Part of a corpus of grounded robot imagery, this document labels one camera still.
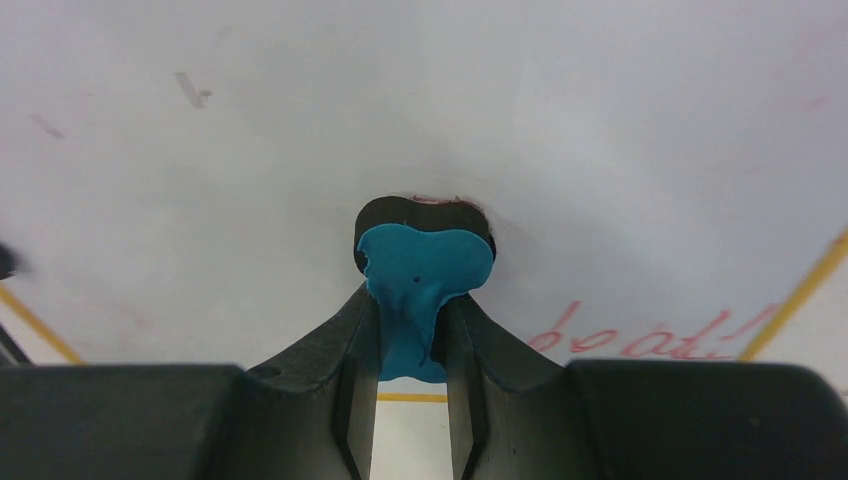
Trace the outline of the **blue whiteboard eraser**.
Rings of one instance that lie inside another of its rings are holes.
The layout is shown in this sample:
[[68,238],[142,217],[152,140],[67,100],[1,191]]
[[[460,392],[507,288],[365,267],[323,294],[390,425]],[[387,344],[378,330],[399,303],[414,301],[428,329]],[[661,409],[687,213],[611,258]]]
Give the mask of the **blue whiteboard eraser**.
[[457,199],[380,197],[357,215],[353,254],[379,306],[380,380],[445,382],[437,316],[491,274],[497,250],[485,214]]

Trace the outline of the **yellow framed whiteboard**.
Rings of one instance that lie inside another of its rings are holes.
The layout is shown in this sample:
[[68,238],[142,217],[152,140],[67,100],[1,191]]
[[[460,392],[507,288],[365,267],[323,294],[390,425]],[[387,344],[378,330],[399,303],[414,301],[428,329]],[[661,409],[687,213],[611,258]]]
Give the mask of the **yellow framed whiteboard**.
[[5,1],[7,287],[88,362],[251,366],[461,198],[565,362],[740,357],[847,222],[843,1]]

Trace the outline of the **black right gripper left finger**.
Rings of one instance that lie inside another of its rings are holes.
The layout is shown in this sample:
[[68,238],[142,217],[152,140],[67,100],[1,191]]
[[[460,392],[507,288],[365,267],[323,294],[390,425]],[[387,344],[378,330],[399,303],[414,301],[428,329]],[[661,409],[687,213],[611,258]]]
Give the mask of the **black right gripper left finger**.
[[365,479],[380,368],[364,289],[276,356],[5,366],[5,479]]

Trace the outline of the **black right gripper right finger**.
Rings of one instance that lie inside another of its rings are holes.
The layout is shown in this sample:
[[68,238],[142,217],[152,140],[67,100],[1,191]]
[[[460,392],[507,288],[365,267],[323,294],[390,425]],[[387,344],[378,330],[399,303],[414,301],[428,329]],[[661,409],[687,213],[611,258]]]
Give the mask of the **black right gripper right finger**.
[[736,362],[558,365],[469,296],[439,314],[458,479],[843,479],[847,409],[815,372]]

